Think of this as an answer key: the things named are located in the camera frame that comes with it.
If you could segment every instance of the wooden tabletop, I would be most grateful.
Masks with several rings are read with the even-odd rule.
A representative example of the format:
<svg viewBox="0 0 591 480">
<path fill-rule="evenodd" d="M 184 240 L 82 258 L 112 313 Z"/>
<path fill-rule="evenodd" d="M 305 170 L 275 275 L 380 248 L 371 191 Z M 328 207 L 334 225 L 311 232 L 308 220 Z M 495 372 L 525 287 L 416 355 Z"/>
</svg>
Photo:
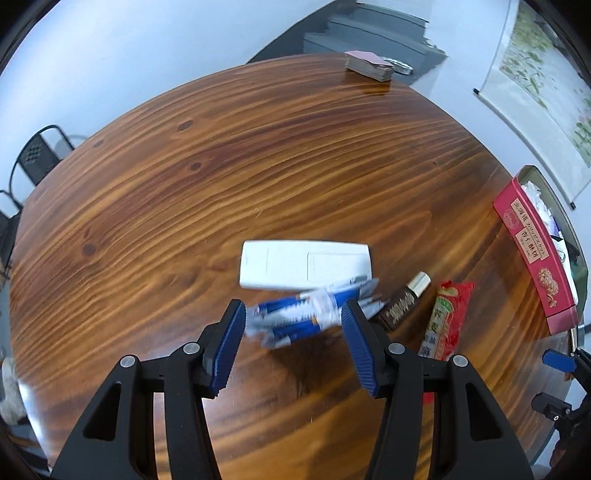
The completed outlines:
<svg viewBox="0 0 591 480">
<path fill-rule="evenodd" d="M 474 282 L 457 351 L 531 458 L 551 428 L 531 399 L 569 386 L 541 354 L 566 351 L 567 335 L 549 337 L 492 208 L 509 180 L 436 105 L 346 72 L 340 54 L 237 67 L 115 120 L 33 191 L 14 250 L 14 355 L 50 461 L 120 357 L 168 355 L 231 298 L 280 295 L 239 287 L 248 239 L 367 243 L 384 294 L 419 270 Z M 398 341 L 418 348 L 435 290 Z M 363 478 L 383 406 L 360 388 L 338 330 L 271 352 L 243 340 L 227 389 L 204 405 L 222 476 L 252 480 Z M 425 410 L 417 478 L 430 454 Z M 161 397 L 155 418 L 165 478 Z"/>
</svg>

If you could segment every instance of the white cap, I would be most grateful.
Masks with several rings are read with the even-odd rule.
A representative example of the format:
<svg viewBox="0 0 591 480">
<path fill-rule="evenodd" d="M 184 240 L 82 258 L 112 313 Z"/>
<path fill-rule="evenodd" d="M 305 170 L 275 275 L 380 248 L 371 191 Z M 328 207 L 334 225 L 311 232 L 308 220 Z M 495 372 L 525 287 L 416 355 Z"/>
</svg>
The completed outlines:
<svg viewBox="0 0 591 480">
<path fill-rule="evenodd" d="M 425 290 L 427 290 L 430 284 L 431 279 L 429 278 L 429 275 L 425 272 L 419 272 L 416 277 L 408 282 L 407 287 L 414 292 L 417 298 L 419 298 Z"/>
</svg>

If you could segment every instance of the blue clip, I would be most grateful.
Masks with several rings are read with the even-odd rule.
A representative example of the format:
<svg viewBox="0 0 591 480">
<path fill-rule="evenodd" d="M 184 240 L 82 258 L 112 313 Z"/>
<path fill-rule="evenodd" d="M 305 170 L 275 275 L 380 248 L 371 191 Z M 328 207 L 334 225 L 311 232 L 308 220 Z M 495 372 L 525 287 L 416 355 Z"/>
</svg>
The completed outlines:
<svg viewBox="0 0 591 480">
<path fill-rule="evenodd" d="M 572 356 L 559 353 L 556 350 L 546 350 L 542 355 L 542 363 L 566 374 L 571 374 L 577 368 Z"/>
</svg>

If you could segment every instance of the white wall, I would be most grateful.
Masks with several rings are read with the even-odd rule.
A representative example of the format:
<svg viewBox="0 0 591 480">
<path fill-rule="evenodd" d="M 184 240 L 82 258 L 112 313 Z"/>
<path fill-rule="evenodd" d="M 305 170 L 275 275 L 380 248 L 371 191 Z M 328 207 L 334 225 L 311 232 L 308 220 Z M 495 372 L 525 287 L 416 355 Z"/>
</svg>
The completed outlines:
<svg viewBox="0 0 591 480">
<path fill-rule="evenodd" d="M 0 188 L 29 137 L 59 124 L 74 144 L 146 100 L 247 62 L 330 0 L 61 0 L 0 75 Z M 17 169 L 14 192 L 32 184 Z M 15 212 L 0 197 L 0 210 Z"/>
</svg>

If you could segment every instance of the gray floor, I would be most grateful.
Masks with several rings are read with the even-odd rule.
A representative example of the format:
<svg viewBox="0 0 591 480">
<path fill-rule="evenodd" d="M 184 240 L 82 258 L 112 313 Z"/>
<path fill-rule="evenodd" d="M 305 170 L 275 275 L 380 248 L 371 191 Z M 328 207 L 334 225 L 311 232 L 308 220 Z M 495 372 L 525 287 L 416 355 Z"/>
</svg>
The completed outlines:
<svg viewBox="0 0 591 480">
<path fill-rule="evenodd" d="M 8 323 L 8 294 L 9 282 L 6 282 L 2 290 L 0 290 L 0 357 L 10 356 L 12 348 L 10 345 L 10 325 Z M 0 382 L 0 398 L 4 398 L 4 388 Z"/>
</svg>

